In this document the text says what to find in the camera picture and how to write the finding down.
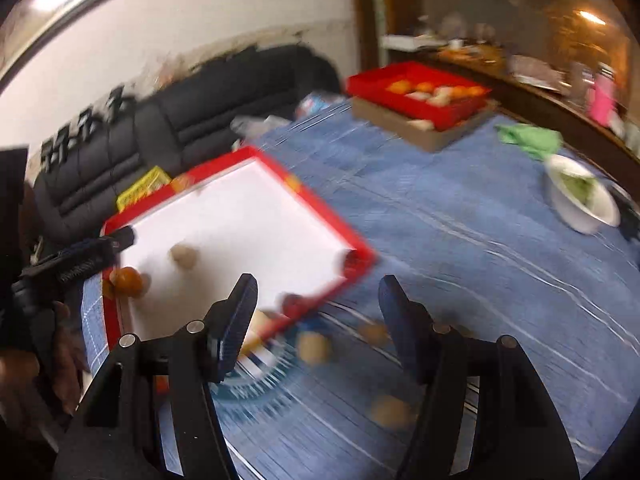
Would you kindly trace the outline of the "person left hand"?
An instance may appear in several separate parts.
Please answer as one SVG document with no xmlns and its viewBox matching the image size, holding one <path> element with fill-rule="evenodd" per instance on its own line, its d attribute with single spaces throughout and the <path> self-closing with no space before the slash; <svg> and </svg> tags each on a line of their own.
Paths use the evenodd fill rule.
<svg viewBox="0 0 640 480">
<path fill-rule="evenodd" d="M 1 418 L 6 426 L 29 439 L 54 438 L 60 420 L 73 416 L 89 373 L 84 341 L 70 327 L 70 308 L 54 304 L 58 326 L 47 361 L 25 350 L 1 352 Z"/>
</svg>

